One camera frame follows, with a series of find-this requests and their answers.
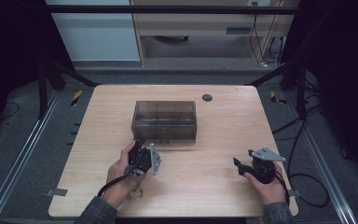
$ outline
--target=table surface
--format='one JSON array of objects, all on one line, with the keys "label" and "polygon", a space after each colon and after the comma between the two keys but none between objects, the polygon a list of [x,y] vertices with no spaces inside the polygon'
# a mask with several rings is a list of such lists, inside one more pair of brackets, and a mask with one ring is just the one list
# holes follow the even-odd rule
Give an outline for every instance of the table surface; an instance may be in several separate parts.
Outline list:
[{"label": "table surface", "polygon": [[[202,95],[211,94],[211,102]],[[142,182],[140,200],[124,202],[120,217],[261,217],[257,192],[233,164],[251,164],[248,149],[278,153],[257,89],[252,86],[102,85],[95,88],[65,165],[49,213],[78,217],[105,184],[109,166],[132,141],[136,101],[195,101],[197,140],[192,146],[160,146],[157,175]],[[286,173],[283,177],[288,184]],[[296,200],[290,210],[298,212]]]}]

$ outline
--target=wall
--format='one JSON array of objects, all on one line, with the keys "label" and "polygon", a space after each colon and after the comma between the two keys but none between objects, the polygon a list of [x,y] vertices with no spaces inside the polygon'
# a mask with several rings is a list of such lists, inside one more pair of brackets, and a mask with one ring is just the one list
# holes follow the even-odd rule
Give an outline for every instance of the wall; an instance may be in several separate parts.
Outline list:
[{"label": "wall", "polygon": [[[129,5],[128,0],[46,0],[48,5]],[[140,62],[131,14],[53,13],[75,66]]]}]

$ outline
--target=human hand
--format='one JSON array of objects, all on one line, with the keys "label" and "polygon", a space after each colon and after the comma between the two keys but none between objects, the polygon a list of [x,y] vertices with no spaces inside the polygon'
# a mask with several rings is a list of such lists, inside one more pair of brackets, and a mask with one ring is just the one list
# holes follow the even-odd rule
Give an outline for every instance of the human hand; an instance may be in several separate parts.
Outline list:
[{"label": "human hand", "polygon": [[[106,183],[123,176],[124,170],[129,165],[129,152],[135,145],[135,142],[131,142],[127,147],[121,150],[120,159],[110,166]],[[141,181],[145,178],[145,175],[128,176],[124,180],[116,183],[111,188],[107,189],[101,198],[109,203],[114,208],[118,208],[127,196],[141,185]]]},{"label": "human hand", "polygon": [[[276,163],[275,170],[282,175],[282,168]],[[253,175],[249,173],[243,174],[246,179],[253,185],[257,190],[261,201],[264,205],[271,203],[286,203],[286,192],[281,182],[275,177],[274,180],[269,184],[260,183]]]}]

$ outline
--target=gray sleeve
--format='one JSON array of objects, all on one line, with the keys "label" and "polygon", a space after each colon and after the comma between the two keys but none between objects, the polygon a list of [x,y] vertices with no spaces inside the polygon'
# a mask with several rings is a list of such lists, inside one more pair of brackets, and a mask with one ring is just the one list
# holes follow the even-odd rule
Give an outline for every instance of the gray sleeve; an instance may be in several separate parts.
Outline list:
[{"label": "gray sleeve", "polygon": [[272,203],[264,206],[265,224],[295,223],[287,203]]},{"label": "gray sleeve", "polygon": [[94,197],[75,224],[114,223],[117,210],[99,197]]}]

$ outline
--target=transparent plastic box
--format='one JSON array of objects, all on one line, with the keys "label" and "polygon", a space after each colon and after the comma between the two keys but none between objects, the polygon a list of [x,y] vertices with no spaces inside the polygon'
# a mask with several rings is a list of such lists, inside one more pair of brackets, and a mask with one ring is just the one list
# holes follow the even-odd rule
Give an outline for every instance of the transparent plastic box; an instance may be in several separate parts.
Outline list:
[{"label": "transparent plastic box", "polygon": [[137,101],[133,113],[134,139],[157,145],[194,144],[197,136],[194,101]]}]

